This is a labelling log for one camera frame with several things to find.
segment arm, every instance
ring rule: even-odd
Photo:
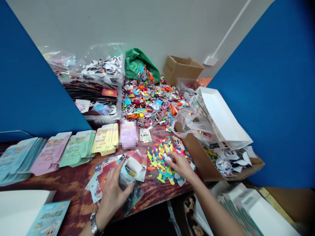
[[[185,157],[170,152],[172,161],[166,161],[177,173],[191,183],[200,202],[208,224],[216,236],[246,235],[239,224],[224,209],[220,202],[209,192]]]
[[[122,191],[118,186],[119,173],[124,162],[125,160],[119,163],[117,167],[111,169],[107,175],[103,197],[95,216],[96,225],[99,231],[104,231],[106,225],[115,213],[126,202],[136,183],[134,182],[133,184],[128,185],[125,191]],[[90,222],[86,223],[80,236],[93,236]]]

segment blue booklet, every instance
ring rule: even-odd
[[[43,205],[26,236],[56,236],[69,204],[70,201]]]

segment wrist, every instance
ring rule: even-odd
[[[109,221],[110,221],[110,218],[108,215],[106,215],[104,212],[97,211],[95,215],[95,222],[99,231],[101,232],[104,231]]]
[[[194,172],[194,174],[189,178],[187,179],[191,185],[193,186],[193,188],[195,188],[195,186],[201,182],[201,180],[199,179],[198,175],[196,175],[196,173]]]

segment open cardboard box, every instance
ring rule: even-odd
[[[175,129],[177,132],[183,133],[183,126],[181,123],[177,122],[175,124]],[[198,172],[200,173],[203,180],[206,182],[221,180],[243,180],[261,170],[265,165],[264,161],[257,156],[257,158],[250,159],[251,163],[253,164],[252,167],[243,168],[241,173],[234,172],[237,177],[225,178],[213,165],[210,157],[193,134],[190,133],[185,139],[182,138],[181,140],[187,148],[191,158],[193,159]]]

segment white wall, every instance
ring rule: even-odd
[[[36,46],[74,52],[126,42],[160,72],[167,54],[203,63],[213,77],[274,0],[7,0]]]

